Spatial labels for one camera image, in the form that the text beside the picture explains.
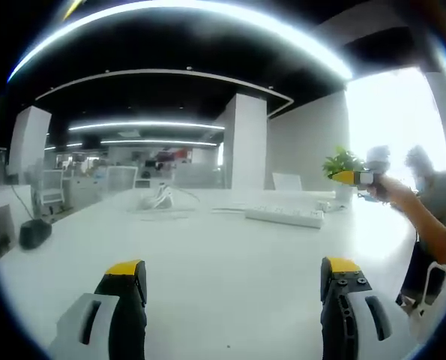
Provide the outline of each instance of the white chair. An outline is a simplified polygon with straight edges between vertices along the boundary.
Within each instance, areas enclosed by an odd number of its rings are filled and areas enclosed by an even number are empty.
[[[135,187],[138,168],[136,166],[108,166],[106,170],[106,192],[109,194],[130,190]]]
[[[63,170],[44,170],[40,187],[41,205],[64,203]]]
[[[179,163],[172,174],[172,183],[178,188],[221,188],[220,171],[203,163]]]
[[[273,172],[274,189],[279,191],[302,191],[301,177]]]
[[[446,272],[445,265],[441,266],[434,262],[428,269],[428,277],[434,268],[439,268]],[[425,296],[418,309],[411,314],[412,332],[420,344],[428,341],[446,313],[446,283],[431,306],[428,306],[424,299]]]

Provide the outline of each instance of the white power strip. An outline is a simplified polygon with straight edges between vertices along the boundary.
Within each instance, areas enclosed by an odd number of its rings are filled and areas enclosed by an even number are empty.
[[[244,210],[244,215],[248,219],[298,225],[300,227],[315,227],[317,229],[321,229],[325,219],[324,212],[320,210],[297,210],[277,206],[247,208]]]

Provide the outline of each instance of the white table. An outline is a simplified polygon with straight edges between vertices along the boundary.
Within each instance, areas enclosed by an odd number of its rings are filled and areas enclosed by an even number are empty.
[[[0,259],[9,302],[43,347],[58,318],[92,293],[113,264],[142,259],[148,274],[148,359],[320,359],[320,265],[346,257],[375,290],[395,299],[415,231],[387,205],[354,199],[326,215],[321,229],[212,214],[235,203],[312,208],[331,193],[175,193],[175,205],[197,211],[131,212],[133,189],[72,214],[32,252]]]

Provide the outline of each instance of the ceiling light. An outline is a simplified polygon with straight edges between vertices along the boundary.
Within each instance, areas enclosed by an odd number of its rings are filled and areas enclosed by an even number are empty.
[[[123,143],[151,143],[151,144],[179,144],[179,145],[201,145],[201,146],[217,146],[212,142],[183,141],[183,140],[103,140],[101,144],[123,144]]]
[[[14,68],[13,72],[7,79],[9,82],[11,78],[16,74],[25,64],[27,64],[32,58],[34,58],[41,50],[45,49],[58,39],[64,37],[68,33],[76,30],[77,28],[93,21],[103,19],[104,17],[110,17],[112,15],[125,13],[128,11],[137,11],[142,9],[151,8],[190,8],[202,11],[209,11],[224,15],[233,19],[242,21],[243,23],[251,24],[257,28],[272,32],[279,38],[288,41],[293,46],[299,48],[301,51],[312,55],[316,60],[325,64],[329,69],[339,74],[343,79],[349,80],[352,78],[352,73],[349,67],[343,60],[338,58],[328,48],[324,47],[316,39],[298,31],[296,28],[285,24],[269,15],[259,13],[254,10],[247,9],[245,7],[239,7],[231,4],[224,4],[219,2],[201,1],[201,0],[153,0],[153,1],[139,1],[129,4],[123,4],[115,7],[111,7],[106,10],[98,11],[89,16],[78,19],[51,34],[49,37],[39,43],[34,49],[32,49]]]
[[[82,145],[82,142],[75,142],[74,144],[67,144],[66,146],[68,148],[70,148],[70,147],[73,147],[73,146],[81,146],[81,145]],[[46,151],[46,150],[54,150],[54,149],[56,149],[55,146],[50,146],[49,148],[44,148],[44,151]]]
[[[190,122],[173,122],[173,121],[118,121],[118,122],[104,122],[101,124],[90,124],[82,126],[70,127],[69,131],[95,129],[95,128],[110,128],[110,127],[122,127],[122,126],[140,126],[140,127],[168,127],[168,128],[204,128],[224,130],[224,126],[206,125],[206,124],[193,124]]]

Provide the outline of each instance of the ceiling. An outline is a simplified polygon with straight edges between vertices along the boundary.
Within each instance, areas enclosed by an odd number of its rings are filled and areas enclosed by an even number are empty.
[[[11,4],[10,20],[20,31],[6,41],[0,64],[7,76],[17,59],[41,39],[61,28],[67,9],[34,2],[29,8]],[[67,19],[71,23],[127,1],[87,0]],[[363,7],[361,0],[231,1],[270,14],[309,34]],[[334,29],[334,35],[342,31]],[[331,44],[331,33],[325,44]],[[355,77],[418,62],[414,41],[404,25],[393,25],[331,49],[349,63]],[[344,89],[344,82],[317,60],[278,36],[215,13],[188,9],[151,9],[111,16],[85,25],[35,56],[9,82],[0,106],[0,146],[8,147],[17,114],[30,105],[52,113],[49,143],[80,139],[67,129],[74,122],[179,120],[212,123],[236,92],[268,102],[268,113],[286,100],[260,88],[190,73],[126,73],[137,69],[171,69],[216,74],[271,89],[294,100],[279,114]],[[58,90],[77,79],[100,75]],[[115,129],[106,138],[118,138]],[[145,129],[141,137],[197,141],[200,131],[168,133]],[[214,140],[221,141],[216,135]]]

